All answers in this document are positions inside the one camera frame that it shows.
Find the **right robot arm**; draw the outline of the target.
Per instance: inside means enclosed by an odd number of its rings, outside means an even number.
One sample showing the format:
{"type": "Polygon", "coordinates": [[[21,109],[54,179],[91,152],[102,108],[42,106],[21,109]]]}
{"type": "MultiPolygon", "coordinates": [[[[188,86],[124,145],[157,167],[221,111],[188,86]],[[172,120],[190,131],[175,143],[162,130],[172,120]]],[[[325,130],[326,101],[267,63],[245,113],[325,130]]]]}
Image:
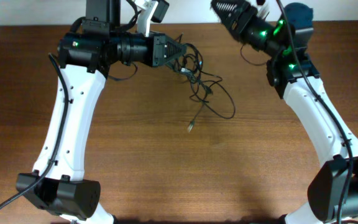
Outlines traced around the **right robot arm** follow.
{"type": "Polygon", "coordinates": [[[307,190],[307,202],[279,223],[354,223],[358,217],[358,139],[324,89],[307,54],[313,10],[300,2],[280,5],[275,25],[248,1],[211,1],[230,35],[269,56],[267,79],[294,111],[318,155],[320,170],[307,190]]]}

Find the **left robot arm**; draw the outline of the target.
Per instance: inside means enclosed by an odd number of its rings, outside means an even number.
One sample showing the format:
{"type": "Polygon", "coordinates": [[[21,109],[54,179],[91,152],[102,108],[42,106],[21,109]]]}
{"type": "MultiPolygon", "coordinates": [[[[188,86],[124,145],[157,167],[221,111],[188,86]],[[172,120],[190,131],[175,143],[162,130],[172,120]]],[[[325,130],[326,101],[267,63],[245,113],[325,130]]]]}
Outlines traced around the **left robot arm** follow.
{"type": "Polygon", "coordinates": [[[86,180],[85,148],[98,98],[112,64],[161,67],[185,46],[150,30],[162,22],[166,1],[132,1],[135,14],[120,23],[119,1],[88,1],[86,14],[60,40],[51,57],[58,91],[47,137],[32,171],[19,174],[16,189],[30,203],[72,223],[114,223],[100,204],[100,183],[86,180]]]}

